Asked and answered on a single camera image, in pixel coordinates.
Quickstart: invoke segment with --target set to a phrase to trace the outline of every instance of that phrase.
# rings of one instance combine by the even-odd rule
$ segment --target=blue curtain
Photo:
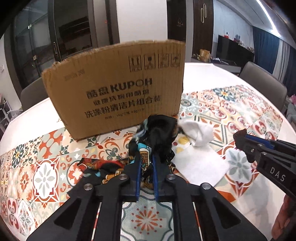
[[[290,46],[289,62],[283,84],[287,88],[289,97],[296,94],[296,50],[292,46]]]
[[[269,73],[273,73],[279,49],[279,38],[256,27],[253,27],[255,64]]]

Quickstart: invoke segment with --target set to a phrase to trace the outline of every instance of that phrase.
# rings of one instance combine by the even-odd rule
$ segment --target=television
[[[221,60],[234,61],[236,65],[241,68],[243,68],[247,62],[254,61],[254,53],[221,35],[218,37],[216,57]]]

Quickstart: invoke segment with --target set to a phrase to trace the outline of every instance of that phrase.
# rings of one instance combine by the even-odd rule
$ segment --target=cardboard box
[[[65,127],[82,139],[177,114],[184,62],[184,42],[129,42],[54,63],[42,78]]]

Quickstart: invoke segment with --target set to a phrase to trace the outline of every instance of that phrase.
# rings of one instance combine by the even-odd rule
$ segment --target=dark wooden door
[[[192,56],[200,49],[212,52],[214,30],[213,0],[193,0],[193,46]]]
[[[168,39],[186,42],[186,0],[167,1]]]

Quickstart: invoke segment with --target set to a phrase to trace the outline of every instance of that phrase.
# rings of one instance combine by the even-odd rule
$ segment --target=person's hand
[[[277,239],[283,233],[283,229],[290,222],[290,219],[288,217],[288,208],[289,208],[290,201],[291,201],[291,198],[285,195],[284,202],[281,206],[279,214],[277,215],[271,230],[271,234],[274,239]]]

